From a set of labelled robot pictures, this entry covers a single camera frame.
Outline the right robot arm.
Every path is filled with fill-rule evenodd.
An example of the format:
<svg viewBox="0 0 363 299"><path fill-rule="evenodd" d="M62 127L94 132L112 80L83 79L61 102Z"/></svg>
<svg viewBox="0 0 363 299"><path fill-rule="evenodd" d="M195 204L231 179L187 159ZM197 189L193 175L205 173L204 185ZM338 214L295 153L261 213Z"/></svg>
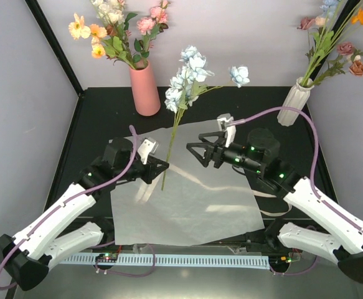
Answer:
<svg viewBox="0 0 363 299"><path fill-rule="evenodd" d="M363 284L363 221L353 216L312 186L311 180L278 157L280 143L263 128L252 130L245 145L233 142L224 131L203 133L187 150L207 167L224 163L252 173L257 183L278 199L310 216L325 232L305 229L292 222L274 221L265 232L266 246L272 251L298 249L337 265L339 270Z"/></svg>

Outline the white wrapping paper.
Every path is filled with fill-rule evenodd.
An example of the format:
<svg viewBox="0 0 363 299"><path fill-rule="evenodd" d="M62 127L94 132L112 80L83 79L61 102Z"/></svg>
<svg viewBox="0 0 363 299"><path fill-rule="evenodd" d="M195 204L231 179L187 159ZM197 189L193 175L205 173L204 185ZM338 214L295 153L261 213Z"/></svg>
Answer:
<svg viewBox="0 0 363 299"><path fill-rule="evenodd" d="M111 192L116 244L200 245L264 227L246 177L205 168L186 148L217 129L215 120L179 126L166 174Z"/></svg>

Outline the orange poppy stem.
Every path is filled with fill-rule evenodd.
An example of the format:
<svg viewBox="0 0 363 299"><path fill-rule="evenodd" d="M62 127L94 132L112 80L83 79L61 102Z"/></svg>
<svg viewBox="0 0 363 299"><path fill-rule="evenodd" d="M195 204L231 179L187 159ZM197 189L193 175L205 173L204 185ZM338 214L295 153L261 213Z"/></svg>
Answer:
<svg viewBox="0 0 363 299"><path fill-rule="evenodd" d="M321 62L319 68L313 72L314 79L322 74L326 69L326 61L333 60L337 56L336 46L343 42L348 42L347 38L358 28L363 27L363 1L355 1L352 5L352 9L348 12L343 13L343 9L347 8L347 1L341 1L343 5L337 14L337 19L334 24L335 32L335 44L333 50L326 56L326 58Z"/></svg>

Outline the cream ribbon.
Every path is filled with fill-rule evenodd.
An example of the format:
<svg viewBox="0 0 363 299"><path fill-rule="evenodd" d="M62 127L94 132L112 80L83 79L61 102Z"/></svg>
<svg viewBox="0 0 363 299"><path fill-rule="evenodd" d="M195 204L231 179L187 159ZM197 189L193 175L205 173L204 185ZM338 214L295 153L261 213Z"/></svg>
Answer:
<svg viewBox="0 0 363 299"><path fill-rule="evenodd" d="M260 212L267 217L273 217L273 218L281 217L286 215L292 210L291 204L281 202L274 195L254 190L251 187L238 187L238 186L211 187L207 184L204 184L200 179L197 178L197 176L192 175L191 173L188 173L173 164L170 165L169 171L174 172L179 176L182 176L184 179L187 179L188 181L191 181L192 183L197 184L198 186L201 186L203 189L206 190L217 192L224 189L229 189L230 191L233 190L233 191L251 194L255 196L255 199L258 200L258 207ZM138 197L136 201L147 201L151 197L156 186L159 184L162 178L164 178L164 175L160 174L157 178L153 179L151 184L141 183L141 187L140 190L138 191Z"/></svg>

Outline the mauve brown rose stem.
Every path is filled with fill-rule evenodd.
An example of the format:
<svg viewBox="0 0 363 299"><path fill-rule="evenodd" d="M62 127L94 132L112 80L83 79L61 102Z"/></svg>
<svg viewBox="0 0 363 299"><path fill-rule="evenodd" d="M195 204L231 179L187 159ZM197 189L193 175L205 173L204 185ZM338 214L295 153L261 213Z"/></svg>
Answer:
<svg viewBox="0 0 363 299"><path fill-rule="evenodd" d="M326 61L327 69L309 83L308 87L321 85L325 79L346 72L356 77L363 76L363 51L356 48L352 42L343 42L336 46L336 52L336 58Z"/></svg>

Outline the pink cream rose stem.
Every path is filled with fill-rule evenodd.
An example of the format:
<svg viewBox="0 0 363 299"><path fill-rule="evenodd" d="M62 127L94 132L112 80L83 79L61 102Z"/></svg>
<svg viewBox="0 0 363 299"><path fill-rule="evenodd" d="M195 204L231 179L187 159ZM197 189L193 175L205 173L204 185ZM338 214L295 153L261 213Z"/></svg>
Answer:
<svg viewBox="0 0 363 299"><path fill-rule="evenodd" d="M314 83L309 83L311 74L315 68L319 65L319 62L324 57L323 40L326 34L326 24L328 18L326 16L317 17L304 17L300 21L298 27L301 31L306 31L308 34L308 51L306 56L308 58L308 68L303 75L303 81L301 84L304 87L310 87Z"/></svg>

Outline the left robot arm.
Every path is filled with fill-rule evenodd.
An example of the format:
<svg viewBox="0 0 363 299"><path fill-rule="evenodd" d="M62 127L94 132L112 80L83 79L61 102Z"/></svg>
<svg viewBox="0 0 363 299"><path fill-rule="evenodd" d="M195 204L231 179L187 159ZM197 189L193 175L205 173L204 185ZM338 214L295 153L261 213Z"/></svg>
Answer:
<svg viewBox="0 0 363 299"><path fill-rule="evenodd" d="M13 236L0 236L0 270L13 279L13 287L28 291L38 286L57 264L89 248L110 248L116 239L114 225L96 216L65 234L80 214L115 187L141 179L150 184L169 167L154 157L158 142L151 138L115 138L103 156L84 168L75 182L33 223Z"/></svg>

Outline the blue hydrangea stem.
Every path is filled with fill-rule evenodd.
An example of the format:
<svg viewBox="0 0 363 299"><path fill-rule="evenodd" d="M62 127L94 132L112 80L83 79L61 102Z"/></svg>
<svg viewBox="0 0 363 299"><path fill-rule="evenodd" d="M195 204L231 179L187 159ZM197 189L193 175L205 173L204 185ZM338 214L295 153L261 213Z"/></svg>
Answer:
<svg viewBox="0 0 363 299"><path fill-rule="evenodd" d="M322 13L315 18L304 18L301 21L301 30L308 33L309 50L306 56L309 60L308 68L300 81L305 88L317 85L313 72L319 68L321 62L333 50L335 40L334 24L337 14L343 5L341 1L323 1L320 6Z"/></svg>

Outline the light blue flower stem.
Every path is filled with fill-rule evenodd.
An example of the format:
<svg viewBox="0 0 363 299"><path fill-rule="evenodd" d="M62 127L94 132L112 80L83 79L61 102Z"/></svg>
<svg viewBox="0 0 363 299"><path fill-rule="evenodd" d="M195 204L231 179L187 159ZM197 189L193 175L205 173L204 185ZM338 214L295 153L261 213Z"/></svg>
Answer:
<svg viewBox="0 0 363 299"><path fill-rule="evenodd" d="M201 95L224 87L223 85L210 87L205 83L207 78L214 76L214 73L207 69L207 57L202 55L197 47L188 45L181 51L180 61L183 65L170 79L169 88L165 93L166 109L174 114L166 162L170 162L177 129L185 112Z"/></svg>

